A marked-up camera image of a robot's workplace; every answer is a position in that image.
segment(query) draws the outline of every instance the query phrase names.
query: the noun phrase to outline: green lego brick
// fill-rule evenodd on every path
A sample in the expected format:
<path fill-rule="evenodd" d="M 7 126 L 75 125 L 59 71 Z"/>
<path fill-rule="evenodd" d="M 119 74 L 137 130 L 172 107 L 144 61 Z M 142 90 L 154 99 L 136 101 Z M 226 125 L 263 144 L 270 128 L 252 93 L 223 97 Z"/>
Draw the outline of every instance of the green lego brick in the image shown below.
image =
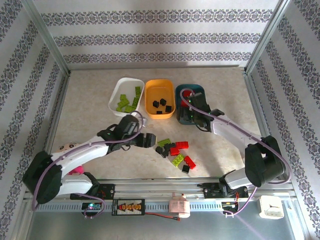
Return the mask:
<path fill-rule="evenodd" d="M 140 96 L 141 95 L 141 88 L 139 86 L 135 87 L 135 95 Z"/>
<path fill-rule="evenodd" d="M 119 108 L 123 108 L 125 106 L 129 105 L 129 100 L 128 99 L 124 99 L 121 102 L 118 102 L 118 107 Z"/>
<path fill-rule="evenodd" d="M 165 139 L 165 140 L 158 141 L 158 146 L 159 146 L 159 147 L 163 147 L 164 145 L 170 144 L 170 143 L 171 143 L 170 139 L 167 138 L 167 139 Z"/>
<path fill-rule="evenodd" d="M 185 159 L 185 157 L 180 153 L 178 156 L 176 156 L 173 161 L 172 164 L 175 165 L 176 167 L 178 167 L 178 165 Z"/>
<path fill-rule="evenodd" d="M 136 110 L 136 107 L 128 105 L 128 106 L 125 107 L 124 112 L 125 113 L 131 113 L 134 110 Z"/>
<path fill-rule="evenodd" d="M 136 107 L 138 105 L 138 102 L 139 102 L 139 98 L 135 97 L 132 102 L 132 107 Z"/>
<path fill-rule="evenodd" d="M 120 100 L 122 101 L 122 100 L 125 100 L 125 99 L 127 99 L 127 96 L 125 94 L 121 94 L 120 95 Z"/>

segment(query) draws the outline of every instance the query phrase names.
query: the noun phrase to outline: white bowl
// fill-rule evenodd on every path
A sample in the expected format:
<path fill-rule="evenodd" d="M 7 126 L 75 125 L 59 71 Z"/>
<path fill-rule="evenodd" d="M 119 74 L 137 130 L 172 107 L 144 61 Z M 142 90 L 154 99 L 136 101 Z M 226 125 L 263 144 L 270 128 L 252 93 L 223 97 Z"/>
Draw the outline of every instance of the white bowl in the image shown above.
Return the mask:
<path fill-rule="evenodd" d="M 140 95 L 138 104 L 136 106 L 136 110 L 138 110 L 142 94 L 144 93 L 145 83 L 139 79 L 130 78 L 130 77 L 123 77 L 116 83 L 113 93 L 110 97 L 110 101 L 108 103 L 108 107 L 113 112 L 114 115 L 124 117 L 125 115 L 129 114 L 126 112 L 117 111 L 116 110 L 116 108 L 118 107 L 117 103 L 121 102 L 120 95 L 125 94 L 126 98 L 130 102 L 129 105 L 131 106 L 134 101 L 134 98 L 136 97 L 135 87 L 141 88 L 141 95 Z"/>

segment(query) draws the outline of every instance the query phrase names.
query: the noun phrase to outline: lego brick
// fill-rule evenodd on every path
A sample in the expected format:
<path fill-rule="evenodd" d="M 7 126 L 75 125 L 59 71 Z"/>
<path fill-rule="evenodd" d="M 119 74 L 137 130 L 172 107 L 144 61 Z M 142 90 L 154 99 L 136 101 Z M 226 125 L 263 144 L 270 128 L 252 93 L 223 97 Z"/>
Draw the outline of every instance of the lego brick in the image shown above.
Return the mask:
<path fill-rule="evenodd" d="M 169 149 L 168 150 L 164 150 L 163 152 L 162 152 L 162 154 L 161 154 L 161 156 L 165 159 L 166 157 L 168 157 L 169 156 Z"/>
<path fill-rule="evenodd" d="M 166 113 L 171 113 L 171 111 L 172 111 L 172 106 L 165 106 Z"/>
<path fill-rule="evenodd" d="M 125 99 L 127 99 L 127 95 L 121 94 L 121 95 L 120 95 L 120 100 L 122 101 L 122 100 L 125 100 Z"/>
<path fill-rule="evenodd" d="M 136 110 L 136 107 L 135 106 L 126 106 L 125 109 L 124 109 L 124 112 L 125 113 L 131 113 L 132 111 Z"/>
<path fill-rule="evenodd" d="M 180 153 L 178 156 L 175 157 L 175 159 L 172 161 L 172 164 L 176 167 L 184 160 L 184 156 Z"/>
<path fill-rule="evenodd" d="M 171 156 L 177 156 L 177 155 L 179 155 L 179 153 L 180 153 L 180 151 L 178 148 L 176 148 L 176 147 L 170 148 L 170 155 Z"/>
<path fill-rule="evenodd" d="M 175 143 L 175 146 L 178 148 L 178 149 L 188 149 L 189 148 L 189 144 L 187 141 L 177 141 Z"/>
<path fill-rule="evenodd" d="M 170 139 L 167 138 L 167 139 L 158 141 L 158 146 L 159 146 L 159 147 L 163 147 L 165 144 L 170 144 L 170 143 L 171 143 Z"/>
<path fill-rule="evenodd" d="M 158 154 L 160 154 L 160 155 L 162 155 L 162 153 L 164 152 L 163 148 L 160 147 L 160 146 L 157 146 L 157 147 L 155 148 L 155 151 L 156 151 Z"/>
<path fill-rule="evenodd" d="M 124 99 L 121 102 L 118 102 L 118 107 L 119 108 L 124 108 L 125 106 L 129 105 L 129 100 L 128 99 Z"/>
<path fill-rule="evenodd" d="M 185 91 L 183 91 L 182 96 L 184 96 L 186 98 L 186 97 L 189 97 L 190 94 L 191 94 L 191 91 L 185 90 Z"/>
<path fill-rule="evenodd" d="M 184 101 L 181 100 L 181 107 L 188 107 L 188 105 Z"/>
<path fill-rule="evenodd" d="M 158 108 L 158 107 L 159 107 L 159 102 L 158 102 L 158 101 L 153 101 L 152 105 L 153 105 L 155 108 Z"/>
<path fill-rule="evenodd" d="M 165 105 L 167 104 L 167 100 L 161 98 L 161 99 L 160 99 L 160 104 L 161 104 L 162 106 L 165 106 Z"/>
<path fill-rule="evenodd" d="M 188 165 L 183 165 L 182 172 L 188 174 L 190 171 L 190 167 Z"/>
<path fill-rule="evenodd" d="M 135 87 L 135 96 L 140 96 L 141 95 L 141 88 L 139 86 Z"/>
<path fill-rule="evenodd" d="M 132 107 L 136 107 L 138 105 L 138 102 L 139 102 L 139 98 L 135 97 L 132 102 Z"/>
<path fill-rule="evenodd" d="M 176 147 L 176 144 L 173 142 L 173 143 L 167 143 L 164 145 L 164 149 L 165 150 L 170 150 L 170 148 L 175 148 Z"/>
<path fill-rule="evenodd" d="M 189 156 L 186 156 L 184 158 L 184 161 L 191 169 L 194 169 L 196 167 L 196 164 L 194 163 L 194 161 L 191 160 Z"/>

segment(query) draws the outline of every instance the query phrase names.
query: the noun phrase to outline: patterned wallpaper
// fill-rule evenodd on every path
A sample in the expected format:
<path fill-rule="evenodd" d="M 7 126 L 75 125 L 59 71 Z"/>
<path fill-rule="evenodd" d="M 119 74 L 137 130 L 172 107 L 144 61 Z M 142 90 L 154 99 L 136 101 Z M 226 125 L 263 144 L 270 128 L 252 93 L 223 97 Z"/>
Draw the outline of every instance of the patterned wallpaper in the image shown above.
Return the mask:
<path fill-rule="evenodd" d="M 22 176 L 47 141 L 62 73 L 19 0 L 0 0 L 0 240 L 10 239 Z"/>
<path fill-rule="evenodd" d="M 240 65 L 278 0 L 36 0 L 70 69 Z"/>
<path fill-rule="evenodd" d="M 293 0 L 251 73 L 271 134 L 320 239 L 320 0 Z"/>

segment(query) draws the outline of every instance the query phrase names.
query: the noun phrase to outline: circuit board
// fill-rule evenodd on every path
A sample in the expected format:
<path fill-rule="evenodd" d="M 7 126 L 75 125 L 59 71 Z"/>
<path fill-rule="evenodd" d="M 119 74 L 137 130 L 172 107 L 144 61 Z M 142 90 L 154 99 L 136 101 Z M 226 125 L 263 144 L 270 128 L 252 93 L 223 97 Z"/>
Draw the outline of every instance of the circuit board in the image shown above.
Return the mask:
<path fill-rule="evenodd" d="M 145 215 L 144 199 L 114 199 L 112 216 L 143 216 Z"/>

